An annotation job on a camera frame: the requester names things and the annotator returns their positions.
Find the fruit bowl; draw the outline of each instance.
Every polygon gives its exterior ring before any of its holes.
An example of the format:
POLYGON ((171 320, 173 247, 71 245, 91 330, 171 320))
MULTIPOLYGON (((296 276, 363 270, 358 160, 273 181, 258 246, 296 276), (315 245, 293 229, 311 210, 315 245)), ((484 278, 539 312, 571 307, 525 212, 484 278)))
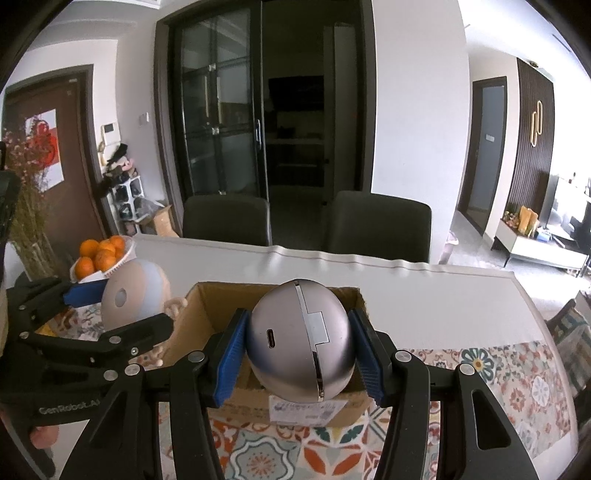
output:
MULTIPOLYGON (((130 236, 121 235, 125 240, 125 253, 123 257, 110 269, 101 272, 94 272, 92 275, 88 275, 88 277, 83 278, 83 281, 93 281, 93 280, 102 280, 103 278, 109 278, 121 265, 129 260, 133 260, 135 258, 135 240, 130 236)), ((76 268, 76 264, 78 260, 74 262, 72 267, 70 267, 70 280, 72 283, 78 283, 78 279, 76 278, 76 274, 74 273, 74 269, 76 268)))

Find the orange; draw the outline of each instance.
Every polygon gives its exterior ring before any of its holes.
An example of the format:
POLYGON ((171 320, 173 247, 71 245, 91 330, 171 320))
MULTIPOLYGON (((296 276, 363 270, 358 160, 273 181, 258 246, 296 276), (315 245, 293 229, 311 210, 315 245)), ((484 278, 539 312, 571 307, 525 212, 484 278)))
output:
POLYGON ((113 252, 110 252, 106 249, 101 249, 96 254, 95 268, 97 270, 106 272, 108 269, 115 266, 116 263, 117 259, 115 258, 115 254, 113 252))
POLYGON ((84 240, 80 244, 80 256, 94 258, 96 251, 99 249, 99 243, 96 240, 84 240))
POLYGON ((115 246, 115 248, 119 248, 121 250, 125 250, 125 239, 120 235, 113 235, 109 238, 109 241, 115 246))
POLYGON ((103 240, 99 243, 99 250, 108 250, 113 255, 115 255, 115 246, 108 240, 103 240))
POLYGON ((95 272, 95 266, 92 263, 92 259, 89 257, 80 257, 76 266, 74 267, 74 273, 78 280, 82 280, 88 275, 92 275, 95 272))

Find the dining chair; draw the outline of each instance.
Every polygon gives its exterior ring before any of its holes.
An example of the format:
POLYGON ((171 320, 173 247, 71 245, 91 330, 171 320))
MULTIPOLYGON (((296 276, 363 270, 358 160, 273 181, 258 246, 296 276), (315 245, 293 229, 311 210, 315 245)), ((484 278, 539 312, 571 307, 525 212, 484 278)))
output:
POLYGON ((325 250, 387 260, 429 262, 431 208, 415 200, 339 192, 332 204, 325 250))
POLYGON ((269 202, 237 193, 192 196, 184 204, 183 237, 272 245, 269 202))

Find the light switch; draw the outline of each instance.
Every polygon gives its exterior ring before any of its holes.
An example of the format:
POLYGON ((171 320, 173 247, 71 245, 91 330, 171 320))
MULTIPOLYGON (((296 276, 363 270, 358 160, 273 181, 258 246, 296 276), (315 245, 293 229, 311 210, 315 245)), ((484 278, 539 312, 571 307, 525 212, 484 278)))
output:
POLYGON ((139 124, 140 125, 146 125, 146 124, 149 124, 149 122, 150 122, 150 114, 148 112, 142 113, 139 116, 139 124))

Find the dried flower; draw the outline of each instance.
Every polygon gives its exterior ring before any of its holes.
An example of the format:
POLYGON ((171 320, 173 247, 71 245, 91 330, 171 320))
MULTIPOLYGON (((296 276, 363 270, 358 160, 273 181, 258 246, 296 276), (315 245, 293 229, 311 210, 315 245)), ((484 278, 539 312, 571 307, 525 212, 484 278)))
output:
POLYGON ((50 205, 45 201, 42 186, 46 181, 44 159, 51 151, 51 137, 39 129, 42 122, 39 117, 31 121, 30 131, 37 135, 27 135, 23 122, 20 131, 6 131, 3 139, 7 145, 6 168, 21 179, 10 240, 33 279, 63 274, 45 232, 50 205))

